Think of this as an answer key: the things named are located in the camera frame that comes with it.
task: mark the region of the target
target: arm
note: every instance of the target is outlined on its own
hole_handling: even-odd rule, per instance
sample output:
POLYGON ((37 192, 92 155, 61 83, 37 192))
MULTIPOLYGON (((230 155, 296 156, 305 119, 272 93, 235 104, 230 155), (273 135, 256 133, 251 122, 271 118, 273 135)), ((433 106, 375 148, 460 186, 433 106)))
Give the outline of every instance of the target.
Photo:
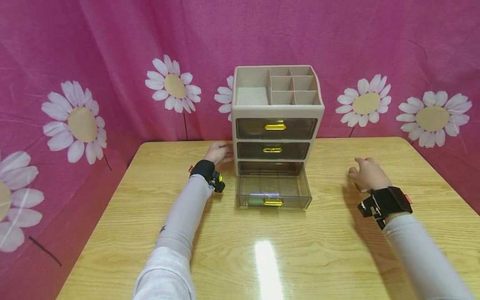
MULTIPOLYGON (((233 159, 231 145, 215 143, 204 159, 222 164, 233 159)), ((155 248, 137 278, 134 300, 196 299, 190 276, 192 243, 211 187, 198 174, 190 176, 162 227, 155 248)))
MULTIPOLYGON (((360 170, 350 168, 350 178, 367 190, 392 186, 372 158, 355 159, 360 170)), ((423 226, 408 212, 388 215, 383 233, 401 262, 419 299, 474 299, 449 261, 423 226)))

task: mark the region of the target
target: red tag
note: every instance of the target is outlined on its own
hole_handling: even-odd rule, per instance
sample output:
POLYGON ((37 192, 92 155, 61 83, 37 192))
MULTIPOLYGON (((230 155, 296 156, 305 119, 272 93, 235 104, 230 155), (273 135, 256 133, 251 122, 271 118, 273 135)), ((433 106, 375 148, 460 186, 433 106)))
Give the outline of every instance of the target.
POLYGON ((408 203, 412 204, 412 201, 410 200, 410 198, 408 197, 408 195, 405 195, 405 198, 408 200, 408 203))

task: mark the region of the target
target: flower center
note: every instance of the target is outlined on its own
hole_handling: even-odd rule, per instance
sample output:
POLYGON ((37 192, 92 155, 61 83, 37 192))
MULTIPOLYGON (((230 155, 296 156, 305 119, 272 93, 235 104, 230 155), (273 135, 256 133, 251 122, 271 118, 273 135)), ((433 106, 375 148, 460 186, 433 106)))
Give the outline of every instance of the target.
POLYGON ((187 90, 181 79, 175 74, 168 74, 163 83, 165 90, 175 98, 183 99, 187 96, 187 90))
POLYGON ((0 181, 0 221, 7 215, 10 208, 10 189, 0 181))
POLYGON ((380 95, 377 93, 366 93, 353 101, 353 111, 360 115, 366 115, 377 110, 380 105, 380 95))
POLYGON ((93 142, 97 131, 95 116, 88 108, 77 107, 68 115, 68 129, 77 140, 93 142))
POLYGON ((417 124, 427 131, 438 131, 445 127, 450 120, 450 114, 440 106, 422 108, 417 113, 417 124))

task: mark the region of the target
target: gold drawer handle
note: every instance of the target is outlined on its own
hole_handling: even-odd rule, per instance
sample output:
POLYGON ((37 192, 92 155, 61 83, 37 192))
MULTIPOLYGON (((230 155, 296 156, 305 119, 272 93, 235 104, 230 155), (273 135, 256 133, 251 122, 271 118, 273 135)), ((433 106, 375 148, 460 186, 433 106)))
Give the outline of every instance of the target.
POLYGON ((282 206, 283 199, 264 198, 265 206, 282 206))
POLYGON ((266 130, 285 130, 287 127, 285 124, 280 123, 280 124, 267 124, 265 125, 266 130))
POLYGON ((281 153, 282 148, 264 148, 265 153, 281 153))

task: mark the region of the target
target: top compartment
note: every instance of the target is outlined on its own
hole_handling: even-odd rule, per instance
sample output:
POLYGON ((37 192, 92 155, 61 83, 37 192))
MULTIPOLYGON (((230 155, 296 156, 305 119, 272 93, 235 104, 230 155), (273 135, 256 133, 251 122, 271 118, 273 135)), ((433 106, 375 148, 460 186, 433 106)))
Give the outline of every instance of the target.
POLYGON ((237 67, 234 106, 323 105, 311 66, 237 67))

